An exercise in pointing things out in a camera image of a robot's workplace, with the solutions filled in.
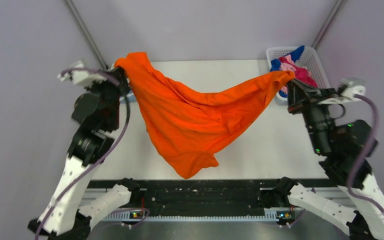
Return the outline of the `orange t shirt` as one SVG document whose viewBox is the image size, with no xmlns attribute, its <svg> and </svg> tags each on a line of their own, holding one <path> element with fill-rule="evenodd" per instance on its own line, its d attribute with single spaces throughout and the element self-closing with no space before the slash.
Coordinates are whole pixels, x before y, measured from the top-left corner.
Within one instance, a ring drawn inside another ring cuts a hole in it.
<svg viewBox="0 0 384 240">
<path fill-rule="evenodd" d="M 273 71 L 220 92 L 198 92 L 155 69 L 145 52 L 115 61 L 123 68 L 158 154 L 183 179 L 217 167 L 215 154 L 243 134 L 288 82 Z"/>
</svg>

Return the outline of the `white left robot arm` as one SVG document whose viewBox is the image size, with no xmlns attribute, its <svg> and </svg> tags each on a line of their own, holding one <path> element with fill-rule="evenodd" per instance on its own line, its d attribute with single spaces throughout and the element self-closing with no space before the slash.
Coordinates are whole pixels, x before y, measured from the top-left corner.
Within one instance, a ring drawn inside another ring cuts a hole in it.
<svg viewBox="0 0 384 240">
<path fill-rule="evenodd" d="M 58 78 L 85 89 L 74 104 L 72 119 L 79 125 L 68 147 L 64 169 L 44 212 L 28 223 L 35 239 L 85 240 L 93 228 L 117 208 L 134 207 L 140 202 L 139 187 L 123 179 L 107 193 L 82 205 L 82 199 L 95 172 L 116 148 L 119 138 L 110 133 L 126 132 L 131 108 L 120 126 L 120 99 L 130 91 L 125 70 L 95 70 L 82 65 L 63 70 Z"/>
</svg>

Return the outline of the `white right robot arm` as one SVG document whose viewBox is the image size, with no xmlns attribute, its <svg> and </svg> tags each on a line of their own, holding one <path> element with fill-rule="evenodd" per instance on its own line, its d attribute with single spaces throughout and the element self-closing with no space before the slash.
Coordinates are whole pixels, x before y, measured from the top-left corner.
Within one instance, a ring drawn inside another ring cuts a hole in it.
<svg viewBox="0 0 384 240">
<path fill-rule="evenodd" d="M 299 207 L 331 223 L 351 240 L 384 240 L 384 194 L 367 158 L 374 152 L 379 113 L 358 78 L 344 79 L 337 89 L 317 88 L 293 79 L 287 84 L 288 112 L 301 114 L 313 151 L 323 156 L 325 175 L 353 202 L 346 207 L 317 195 L 298 181 L 282 177 L 258 201 L 264 208 Z M 356 120 L 336 125 L 328 107 L 366 102 L 372 123 Z"/>
</svg>

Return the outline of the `magenta t shirt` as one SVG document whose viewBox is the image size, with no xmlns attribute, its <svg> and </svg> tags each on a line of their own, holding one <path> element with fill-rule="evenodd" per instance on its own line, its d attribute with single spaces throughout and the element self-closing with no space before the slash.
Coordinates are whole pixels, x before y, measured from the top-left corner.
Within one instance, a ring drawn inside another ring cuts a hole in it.
<svg viewBox="0 0 384 240">
<path fill-rule="evenodd" d="M 318 87 L 316 81 L 312 77 L 312 73 L 310 71 L 308 71 L 308 69 L 306 67 L 299 67 L 296 65 L 295 62 L 294 62 L 294 65 L 295 65 L 296 71 L 293 73 L 294 73 L 295 78 L 297 80 L 300 80 L 301 82 L 303 82 L 309 86 Z"/>
</svg>

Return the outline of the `light pink t shirt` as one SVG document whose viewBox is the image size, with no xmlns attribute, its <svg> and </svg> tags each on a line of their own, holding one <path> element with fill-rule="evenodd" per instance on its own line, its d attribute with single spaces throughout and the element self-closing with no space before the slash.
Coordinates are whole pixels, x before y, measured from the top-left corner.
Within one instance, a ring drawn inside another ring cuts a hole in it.
<svg viewBox="0 0 384 240">
<path fill-rule="evenodd" d="M 289 71 L 289 72 L 295 72 L 296 71 L 295 62 L 292 60 L 291 55 L 282 56 L 278 59 L 278 61 L 279 61 L 279 69 L 280 70 Z M 282 87 L 281 90 L 279 91 L 279 93 L 281 95 L 283 95 L 284 97 L 287 96 L 287 94 L 288 94 L 287 86 L 285 85 L 284 87 Z"/>
</svg>

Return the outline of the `white plastic laundry basket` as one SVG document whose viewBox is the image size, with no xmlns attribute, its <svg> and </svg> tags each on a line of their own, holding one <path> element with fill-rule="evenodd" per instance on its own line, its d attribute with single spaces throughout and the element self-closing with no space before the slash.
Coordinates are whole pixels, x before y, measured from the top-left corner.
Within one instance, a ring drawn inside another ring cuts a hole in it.
<svg viewBox="0 0 384 240">
<path fill-rule="evenodd" d="M 268 61 L 269 70 L 271 69 L 271 60 L 277 59 L 291 51 L 294 51 L 299 46 L 280 46 L 280 47 L 270 47 L 266 50 L 266 58 Z M 314 48 L 310 46 L 304 46 L 304 51 L 295 63 L 299 67 L 305 67 L 308 71 L 312 73 L 312 78 L 317 83 L 320 88 L 330 88 L 331 85 L 328 81 L 327 75 L 323 69 L 321 61 L 317 55 L 317 52 Z"/>
</svg>

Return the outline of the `blue t shirt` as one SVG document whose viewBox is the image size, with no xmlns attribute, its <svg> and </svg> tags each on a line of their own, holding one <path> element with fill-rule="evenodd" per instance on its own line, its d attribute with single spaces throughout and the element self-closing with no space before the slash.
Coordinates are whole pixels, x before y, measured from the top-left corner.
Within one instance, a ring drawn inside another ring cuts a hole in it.
<svg viewBox="0 0 384 240">
<path fill-rule="evenodd" d="M 305 47 L 304 46 L 300 46 L 298 47 L 297 49 L 295 49 L 294 51 L 291 51 L 291 52 L 288 52 L 287 54 L 284 54 L 283 56 L 281 57 L 284 57 L 284 56 L 287 56 L 287 55 L 291 55 L 291 58 L 292 60 L 296 63 L 297 60 L 300 59 L 302 53 L 304 52 L 304 49 Z M 270 71 L 273 72 L 273 71 L 281 71 L 279 69 L 279 59 L 280 57 L 278 58 L 275 58 L 273 60 L 270 61 L 271 63 L 271 68 L 270 68 Z"/>
</svg>

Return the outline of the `left corner aluminium post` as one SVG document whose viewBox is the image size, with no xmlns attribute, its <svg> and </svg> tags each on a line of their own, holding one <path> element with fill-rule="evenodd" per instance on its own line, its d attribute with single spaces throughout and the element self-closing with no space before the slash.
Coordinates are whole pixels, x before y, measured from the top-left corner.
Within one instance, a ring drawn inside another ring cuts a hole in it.
<svg viewBox="0 0 384 240">
<path fill-rule="evenodd" d="M 80 12 L 78 11 L 73 0 L 63 0 L 62 1 L 67 8 L 69 14 L 71 15 L 75 25 L 77 26 L 80 34 L 82 35 L 84 41 L 86 42 L 89 50 L 91 51 L 94 59 L 98 62 L 99 66 L 103 70 L 107 70 L 109 65 L 105 61 L 101 51 L 99 50 L 93 36 L 91 35 L 85 21 L 83 20 Z"/>
</svg>

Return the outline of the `corner aluminium post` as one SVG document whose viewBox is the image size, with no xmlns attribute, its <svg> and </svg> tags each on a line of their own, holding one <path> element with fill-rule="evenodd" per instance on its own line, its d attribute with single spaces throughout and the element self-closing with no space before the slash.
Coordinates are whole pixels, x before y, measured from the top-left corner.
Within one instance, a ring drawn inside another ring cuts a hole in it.
<svg viewBox="0 0 384 240">
<path fill-rule="evenodd" d="M 338 13 L 341 11 L 341 9 L 344 7 L 344 5 L 347 3 L 347 0 L 336 0 L 335 4 L 333 5 L 332 9 L 330 10 L 329 14 L 327 15 L 322 27 L 320 28 L 318 34 L 316 35 L 313 43 L 311 44 L 311 47 L 316 49 L 320 45 L 321 41 L 323 40 L 324 36 L 330 29 L 330 26 L 334 19 L 337 17 Z"/>
<path fill-rule="evenodd" d="M 89 50 L 91 51 L 94 59 L 98 62 L 99 66 L 103 70 L 107 70 L 109 65 L 105 61 L 101 51 L 99 50 L 93 36 L 91 35 L 85 21 L 83 20 L 80 12 L 78 11 L 73 0 L 63 0 L 62 1 L 67 8 L 69 14 L 71 15 L 75 25 L 77 26 L 80 34 L 82 35 L 84 41 L 86 42 Z"/>
</svg>

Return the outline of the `right corner aluminium post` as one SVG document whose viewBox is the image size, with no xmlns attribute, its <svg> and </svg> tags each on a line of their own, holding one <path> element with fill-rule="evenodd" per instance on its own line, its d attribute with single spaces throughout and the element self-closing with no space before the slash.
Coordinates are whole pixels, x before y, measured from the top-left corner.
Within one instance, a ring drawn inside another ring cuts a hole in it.
<svg viewBox="0 0 384 240">
<path fill-rule="evenodd" d="M 327 15 L 322 27 L 320 28 L 318 34 L 316 35 L 313 43 L 311 44 L 311 47 L 316 49 L 320 45 L 321 41 L 323 40 L 324 36 L 330 29 L 330 26 L 334 19 L 337 17 L 338 13 L 341 11 L 341 9 L 344 7 L 344 5 L 347 3 L 347 0 L 336 0 L 335 4 L 333 5 L 332 9 L 330 10 L 329 14 Z"/>
</svg>

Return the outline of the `aluminium frame rail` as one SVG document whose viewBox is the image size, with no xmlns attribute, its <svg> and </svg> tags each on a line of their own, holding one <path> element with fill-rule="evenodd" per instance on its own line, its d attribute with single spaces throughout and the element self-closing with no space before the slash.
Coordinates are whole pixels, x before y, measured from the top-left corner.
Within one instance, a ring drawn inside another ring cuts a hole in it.
<svg viewBox="0 0 384 240">
<path fill-rule="evenodd" d="M 157 205 L 156 201 L 145 204 L 145 209 L 119 208 L 103 218 L 104 222 L 123 222 L 136 224 L 142 222 L 293 222 L 304 204 L 295 207 L 272 206 L 264 208 L 251 206 L 253 198 L 243 191 L 238 198 L 231 197 L 224 201 L 210 203 L 173 202 Z"/>
</svg>

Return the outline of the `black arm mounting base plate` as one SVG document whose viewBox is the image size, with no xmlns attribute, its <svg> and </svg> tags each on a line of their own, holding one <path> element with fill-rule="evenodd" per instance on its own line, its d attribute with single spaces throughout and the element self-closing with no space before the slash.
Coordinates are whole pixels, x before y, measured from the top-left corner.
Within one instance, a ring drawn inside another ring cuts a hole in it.
<svg viewBox="0 0 384 240">
<path fill-rule="evenodd" d="M 146 208 L 151 217 L 247 217 L 262 216 L 266 209 L 290 204 L 273 191 L 290 187 L 280 179 L 236 180 L 135 180 L 124 208 Z"/>
</svg>

